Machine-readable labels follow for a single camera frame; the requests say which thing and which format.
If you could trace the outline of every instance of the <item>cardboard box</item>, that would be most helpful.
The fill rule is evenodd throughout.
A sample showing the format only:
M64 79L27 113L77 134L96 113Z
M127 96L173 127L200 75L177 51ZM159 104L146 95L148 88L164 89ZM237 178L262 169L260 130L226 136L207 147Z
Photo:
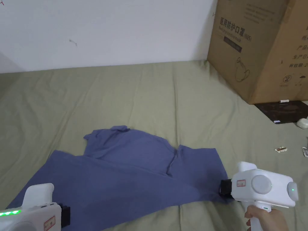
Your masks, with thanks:
M308 0L218 0L208 61L249 104L308 100Z

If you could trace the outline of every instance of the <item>wall mark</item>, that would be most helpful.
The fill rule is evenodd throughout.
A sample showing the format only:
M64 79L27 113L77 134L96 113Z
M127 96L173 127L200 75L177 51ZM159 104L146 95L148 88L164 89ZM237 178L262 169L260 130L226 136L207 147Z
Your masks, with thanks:
M70 43L74 43L74 44L75 44L75 46L76 46L76 47L78 47L78 46L77 46L77 43L76 43L76 42L74 42L73 40L71 40L71 39L70 39L70 40L69 40L69 42L70 42Z

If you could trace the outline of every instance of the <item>wrinkled fabric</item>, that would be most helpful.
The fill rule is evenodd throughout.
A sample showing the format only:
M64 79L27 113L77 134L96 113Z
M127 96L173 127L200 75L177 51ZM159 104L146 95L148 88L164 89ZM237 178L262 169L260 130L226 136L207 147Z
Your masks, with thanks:
M53 201L71 207L64 230L102 230L169 206L226 202L218 191L228 177L215 149L174 149L126 126L84 138L83 156L54 151L8 207L21 206L29 186L53 183Z

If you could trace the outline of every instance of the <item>bed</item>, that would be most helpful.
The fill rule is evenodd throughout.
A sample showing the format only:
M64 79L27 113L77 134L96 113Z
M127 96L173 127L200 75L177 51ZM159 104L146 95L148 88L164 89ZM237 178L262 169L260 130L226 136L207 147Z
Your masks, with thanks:
M0 75L0 209L53 150L82 155L85 134L115 125L170 144L216 148L232 177L237 162L291 176L295 208L281 208L290 230L308 230L308 130L275 125L245 103L203 61L83 67ZM285 146L287 152L275 148ZM166 208L110 230L246 230L239 202Z

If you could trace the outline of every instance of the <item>white wall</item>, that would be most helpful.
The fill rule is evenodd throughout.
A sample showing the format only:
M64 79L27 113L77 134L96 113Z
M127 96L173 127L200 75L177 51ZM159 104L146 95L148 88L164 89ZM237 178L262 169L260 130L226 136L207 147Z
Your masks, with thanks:
M206 59L217 0L3 3L0 73Z

